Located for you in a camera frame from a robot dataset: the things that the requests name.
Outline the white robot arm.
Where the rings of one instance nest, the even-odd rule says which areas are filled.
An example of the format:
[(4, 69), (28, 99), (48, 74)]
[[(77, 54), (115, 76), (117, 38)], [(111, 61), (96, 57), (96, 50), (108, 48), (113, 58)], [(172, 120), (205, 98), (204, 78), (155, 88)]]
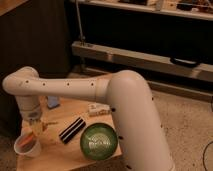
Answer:
[(6, 76), (2, 86), (28, 122), (42, 116), (40, 95), (107, 104), (128, 171), (176, 171), (150, 87), (134, 71), (123, 70), (109, 79), (45, 79), (34, 68), (23, 67)]

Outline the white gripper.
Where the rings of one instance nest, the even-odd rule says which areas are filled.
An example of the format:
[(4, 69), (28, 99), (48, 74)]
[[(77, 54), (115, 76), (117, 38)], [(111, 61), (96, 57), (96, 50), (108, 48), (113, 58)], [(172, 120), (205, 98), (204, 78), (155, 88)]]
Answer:
[(42, 116), (39, 98), (37, 96), (16, 96), (15, 99), (22, 118), (25, 121), (36, 120), (30, 123), (34, 135), (41, 135), (47, 129), (47, 125), (39, 120)]

